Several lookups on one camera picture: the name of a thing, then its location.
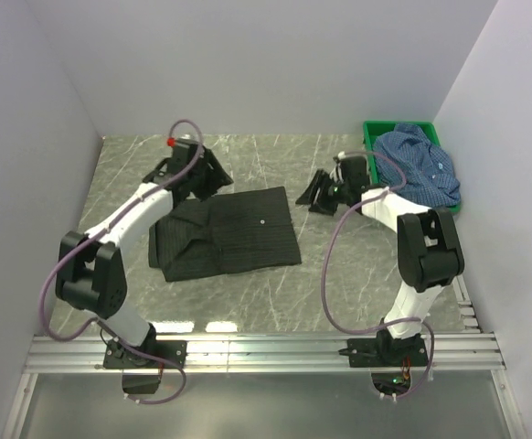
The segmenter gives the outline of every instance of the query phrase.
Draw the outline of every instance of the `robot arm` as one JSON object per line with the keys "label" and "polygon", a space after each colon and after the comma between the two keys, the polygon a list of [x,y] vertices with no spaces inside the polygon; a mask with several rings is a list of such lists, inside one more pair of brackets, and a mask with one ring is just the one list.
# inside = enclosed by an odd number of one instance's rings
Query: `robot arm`
{"label": "robot arm", "polygon": [[[79,252],[63,267],[58,274],[55,291],[59,299],[98,317],[113,334],[142,352],[154,351],[156,333],[154,327],[125,300],[127,283],[122,257],[150,227],[168,215],[191,192],[197,198],[205,199],[217,193],[220,187],[233,182],[213,153],[204,148],[196,165],[181,181],[143,199],[144,194],[163,185],[183,169],[196,150],[196,142],[178,139],[172,156],[161,161],[144,177],[134,194],[110,217],[84,234],[70,231],[60,244],[59,259],[89,237],[107,230],[98,241]],[[111,221],[137,199],[141,202],[108,230]]]}
{"label": "robot arm", "polygon": [[[334,160],[335,169],[330,174],[318,169],[296,204],[309,205],[312,212],[333,215],[339,204],[354,206],[387,191],[371,185],[367,160],[362,155],[341,153]],[[384,321],[407,317],[423,320],[444,286],[464,269],[452,213],[447,208],[431,209],[412,203],[393,192],[364,204],[359,213],[398,234],[402,284]],[[400,323],[389,327],[384,336],[389,342],[412,339],[420,329],[420,322]]]}
{"label": "robot arm", "polygon": [[[385,190],[371,189],[361,198],[372,199]],[[402,284],[384,320],[390,322],[405,317],[423,320],[445,285],[463,272],[463,254],[451,212],[412,203],[393,192],[363,205],[361,211],[398,234]],[[414,337],[420,330],[420,322],[388,328],[393,338]]]}

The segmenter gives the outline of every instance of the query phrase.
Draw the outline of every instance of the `glass panel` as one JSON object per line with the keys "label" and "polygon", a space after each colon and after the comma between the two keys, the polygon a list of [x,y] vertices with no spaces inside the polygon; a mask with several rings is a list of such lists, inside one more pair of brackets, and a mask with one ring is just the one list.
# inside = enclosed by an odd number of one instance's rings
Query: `glass panel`
{"label": "glass panel", "polygon": [[[168,381],[168,386],[176,381]],[[396,404],[369,375],[192,375],[177,400],[136,406],[120,377],[39,377],[23,438],[509,437],[489,372],[437,372]]]}
{"label": "glass panel", "polygon": [[[206,146],[233,177],[219,193],[266,187],[286,188],[301,265],[168,283],[148,266],[148,236],[123,255],[128,298],[160,332],[327,331],[320,301],[321,264],[331,233],[346,207],[334,217],[309,213],[294,201],[317,168],[331,171],[340,151],[362,149],[362,135],[209,135]],[[110,136],[105,139],[79,230],[99,224],[138,187],[167,155],[165,137]],[[392,307],[401,279],[396,234],[354,215],[340,235],[327,278],[329,304],[346,327],[376,325]],[[57,304],[52,326],[70,333],[85,316]],[[464,329],[455,294],[448,287],[435,302],[429,322],[438,331]]]}

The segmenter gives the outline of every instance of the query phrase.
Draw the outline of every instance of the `white arm segment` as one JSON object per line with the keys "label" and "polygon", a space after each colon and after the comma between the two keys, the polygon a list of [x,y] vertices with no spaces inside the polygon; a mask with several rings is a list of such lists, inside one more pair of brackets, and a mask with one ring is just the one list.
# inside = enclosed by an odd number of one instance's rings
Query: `white arm segment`
{"label": "white arm segment", "polygon": [[[377,197],[382,192],[387,191],[386,188],[371,189],[368,192],[362,194],[362,201]],[[405,213],[422,213],[428,212],[431,208],[421,206],[420,204],[414,204],[412,201],[408,201],[403,197],[396,195],[394,192],[388,192],[388,194],[378,201],[373,201],[362,206],[361,210],[364,215],[374,220],[378,220],[386,227],[396,232],[396,218],[399,215]]]}
{"label": "white arm segment", "polygon": [[[86,231],[88,236],[94,235],[101,229],[105,229],[110,221],[115,218],[128,203],[140,198],[146,191],[156,187],[155,183],[142,183],[136,192],[125,203],[116,209],[108,218],[95,227]],[[110,233],[106,233],[100,239],[101,243],[113,242],[116,247],[122,249],[122,255],[128,254],[136,242],[148,231],[148,229],[168,215],[173,209],[173,194],[167,190],[160,190],[148,197],[145,201],[137,204],[123,217]]]}
{"label": "white arm segment", "polygon": [[[429,313],[434,299],[441,293],[443,287],[440,285],[427,288],[423,293],[418,293],[413,286],[406,285],[404,281],[400,285],[396,301],[392,309],[386,314],[384,323],[406,317],[418,317],[421,320]],[[414,337],[422,329],[420,322],[398,323],[388,327],[388,331],[393,338]]]}
{"label": "white arm segment", "polygon": [[[377,197],[385,188],[371,189],[365,192],[361,199],[370,199]],[[367,217],[378,220],[390,229],[397,231],[396,218],[405,213],[422,213],[430,210],[426,206],[421,206],[408,201],[393,192],[389,192],[384,198],[378,201],[372,201],[364,205],[362,213]],[[418,317],[422,320],[427,316],[431,309],[434,299],[442,291],[442,286],[436,285],[428,288],[423,293],[418,293],[414,287],[407,285],[402,281],[396,301],[392,309],[386,314],[384,322],[391,322],[398,318]],[[388,327],[388,331],[394,338],[408,338],[420,333],[420,322],[399,323],[392,327]]]}
{"label": "white arm segment", "polygon": [[[91,311],[85,311],[90,317],[97,317]],[[140,317],[136,308],[124,300],[122,307],[110,318],[100,318],[112,332],[135,348],[143,344],[148,335],[150,326],[148,322]]]}
{"label": "white arm segment", "polygon": [[[136,192],[116,209],[107,219],[95,227],[87,230],[91,236],[101,229],[105,229],[110,221],[122,211],[128,203],[140,198],[142,194],[156,187],[155,183],[142,183]],[[148,232],[148,229],[173,209],[173,194],[167,190],[159,190],[145,201],[137,204],[120,222],[101,237],[100,242],[112,242],[121,249],[122,256],[128,254],[134,244]],[[119,338],[131,346],[138,347],[146,338],[150,329],[148,322],[140,317],[136,308],[128,300],[124,300],[122,307],[108,319],[103,320],[106,326]]]}

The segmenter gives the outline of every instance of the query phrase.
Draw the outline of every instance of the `metal rail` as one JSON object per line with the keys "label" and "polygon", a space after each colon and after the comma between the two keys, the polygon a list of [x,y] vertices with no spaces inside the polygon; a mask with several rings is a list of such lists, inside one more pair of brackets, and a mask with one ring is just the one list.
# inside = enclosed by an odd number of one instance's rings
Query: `metal rail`
{"label": "metal rail", "polygon": [[[337,334],[160,335],[188,342],[187,373],[305,373],[397,371],[399,368],[350,369],[337,351],[350,336]],[[121,373],[101,367],[106,347],[98,337],[58,343],[35,337],[24,373]],[[500,370],[504,361],[493,334],[438,334],[435,370]],[[131,373],[150,373],[146,369]]]}

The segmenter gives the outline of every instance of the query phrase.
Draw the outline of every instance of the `white wall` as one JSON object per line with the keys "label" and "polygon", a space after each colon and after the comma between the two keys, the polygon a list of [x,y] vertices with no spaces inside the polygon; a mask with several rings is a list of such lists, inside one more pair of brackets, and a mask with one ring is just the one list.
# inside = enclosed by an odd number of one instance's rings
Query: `white wall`
{"label": "white wall", "polygon": [[495,0],[28,0],[102,134],[432,120]]}
{"label": "white wall", "polygon": [[38,289],[79,218],[100,138],[24,0],[0,0],[0,435]]}
{"label": "white wall", "polygon": [[532,437],[532,1],[499,1],[435,123],[462,181],[470,295]]}

